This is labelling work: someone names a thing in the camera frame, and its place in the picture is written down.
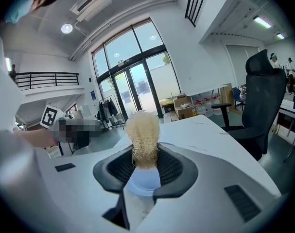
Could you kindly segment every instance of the ceiling light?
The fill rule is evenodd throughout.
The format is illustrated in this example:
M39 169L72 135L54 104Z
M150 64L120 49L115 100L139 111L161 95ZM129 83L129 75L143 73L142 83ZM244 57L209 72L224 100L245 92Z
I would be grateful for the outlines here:
M283 36L282 34L280 34L280 33L277 34L277 37L278 37L279 39L281 39L281 40L284 39L284 36Z
M7 70L11 72L12 71L11 60L9 58L5 58L5 62L6 62Z
M63 32L63 33L70 33L70 32L72 32L72 30L73 30L73 26L71 26L70 24L64 24L62 27L61 27L61 31Z
M151 37L149 37L149 39L150 39L151 41L155 41L156 38L157 38L157 35L152 35Z
M253 20L255 20L257 23L261 24L267 29L271 28L271 25L269 23L265 22L263 19L259 18L258 16L254 17Z

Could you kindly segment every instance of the tree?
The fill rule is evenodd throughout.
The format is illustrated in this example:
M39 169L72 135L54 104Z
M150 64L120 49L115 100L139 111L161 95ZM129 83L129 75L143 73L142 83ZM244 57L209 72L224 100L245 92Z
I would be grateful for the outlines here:
M162 58L162 62L164 64L170 64L170 59L169 59L168 53L165 53L165 56Z
M118 75L115 77L115 80L121 79L121 78L123 78L123 77L124 77L123 73L118 74ZM113 86L113 82L112 82L111 78L109 78L107 81L108 81L108 83L109 83L110 88L113 88L114 86Z

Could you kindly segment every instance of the face mask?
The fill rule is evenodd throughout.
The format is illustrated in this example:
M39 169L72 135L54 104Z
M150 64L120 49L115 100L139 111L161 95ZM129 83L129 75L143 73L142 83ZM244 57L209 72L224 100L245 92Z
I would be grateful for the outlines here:
M5 22L16 24L19 19L26 15L34 0L15 0L5 14Z

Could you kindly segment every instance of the black office chair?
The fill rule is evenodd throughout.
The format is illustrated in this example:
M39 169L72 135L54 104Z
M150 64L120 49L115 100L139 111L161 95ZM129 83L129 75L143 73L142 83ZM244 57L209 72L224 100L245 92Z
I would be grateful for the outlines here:
M281 105L286 80L282 69L272 68L267 49L250 57L245 70L248 96L242 116L243 126L229 126L226 107L230 103L215 104L221 108L226 127L223 129L237 140L256 160L267 153L268 133Z

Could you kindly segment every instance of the fluorescent light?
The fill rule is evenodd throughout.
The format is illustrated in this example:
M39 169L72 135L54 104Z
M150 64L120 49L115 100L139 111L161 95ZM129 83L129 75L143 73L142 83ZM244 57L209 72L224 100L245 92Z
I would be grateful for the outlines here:
M283 36L282 34L280 34L280 33L277 34L277 37L278 37L279 39L281 39L281 40L284 39L284 36Z
M11 72L12 71L11 60L9 58L5 58L5 62L6 62L7 70Z
M63 33L70 33L70 32L72 32L72 30L73 30L73 26L71 26L69 23L64 24L64 25L61 27L61 31L62 31Z
M269 23L265 22L263 19L259 18L258 16L254 17L253 20L255 20L257 23L261 24L267 29L271 28L271 25Z

